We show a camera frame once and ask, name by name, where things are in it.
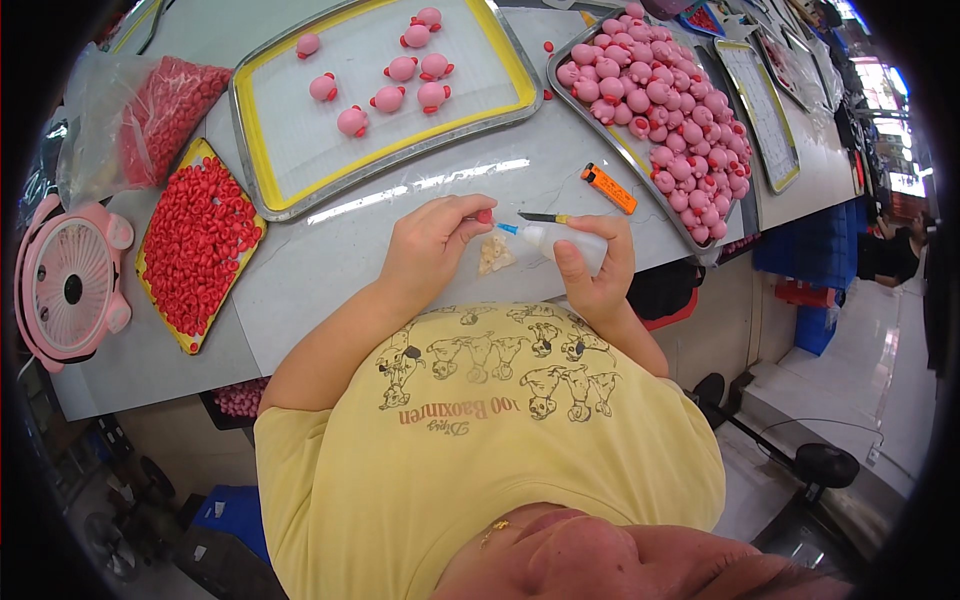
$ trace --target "orange lighter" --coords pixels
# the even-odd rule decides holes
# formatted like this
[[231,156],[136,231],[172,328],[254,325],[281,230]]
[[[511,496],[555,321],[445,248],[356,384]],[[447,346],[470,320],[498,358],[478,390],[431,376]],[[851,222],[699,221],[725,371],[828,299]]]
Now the orange lighter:
[[607,197],[607,200],[616,204],[623,212],[628,215],[634,214],[636,210],[636,199],[627,193],[627,190],[611,179],[609,175],[600,170],[592,162],[588,162],[584,167],[584,172],[580,174],[580,179],[585,180],[595,190]]

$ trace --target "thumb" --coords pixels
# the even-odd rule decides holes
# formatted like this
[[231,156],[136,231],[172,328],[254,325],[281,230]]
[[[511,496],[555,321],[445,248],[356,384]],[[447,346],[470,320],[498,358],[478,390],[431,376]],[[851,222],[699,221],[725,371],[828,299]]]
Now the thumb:
[[567,295],[576,293],[577,290],[586,290],[593,284],[590,273],[587,271],[587,263],[577,247],[560,240],[553,244],[553,255],[557,261],[557,267],[560,269],[560,275],[564,278],[564,286]]
[[490,233],[492,229],[493,224],[491,223],[480,223],[479,221],[465,219],[446,239],[446,251],[455,252],[459,256],[464,252],[471,239],[483,233]]

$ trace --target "glue bottle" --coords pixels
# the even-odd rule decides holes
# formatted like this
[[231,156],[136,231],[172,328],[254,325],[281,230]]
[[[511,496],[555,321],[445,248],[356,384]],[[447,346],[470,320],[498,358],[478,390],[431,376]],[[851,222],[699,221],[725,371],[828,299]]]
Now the glue bottle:
[[553,243],[560,240],[570,242],[583,256],[590,276],[600,273],[603,259],[607,256],[607,240],[596,233],[580,231],[559,223],[537,223],[524,228],[505,223],[497,223],[496,226],[536,246],[544,256],[554,261],[557,259],[553,255]]

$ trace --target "yellow t-shirt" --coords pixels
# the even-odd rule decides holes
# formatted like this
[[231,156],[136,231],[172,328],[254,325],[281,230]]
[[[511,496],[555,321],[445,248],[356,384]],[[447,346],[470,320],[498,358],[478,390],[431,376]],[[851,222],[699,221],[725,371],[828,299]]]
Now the yellow t-shirt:
[[553,304],[420,315],[336,408],[271,408],[254,432],[267,550],[294,600],[425,598],[467,540],[534,502],[706,531],[723,511],[697,407]]

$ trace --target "small beige pieces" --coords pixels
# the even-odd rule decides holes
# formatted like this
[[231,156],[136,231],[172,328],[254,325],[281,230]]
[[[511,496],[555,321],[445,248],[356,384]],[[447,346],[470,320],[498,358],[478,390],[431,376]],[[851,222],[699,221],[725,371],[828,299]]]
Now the small beige pieces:
[[483,241],[480,247],[480,275],[497,271],[516,262],[516,257],[507,248],[507,238],[502,233],[494,233]]

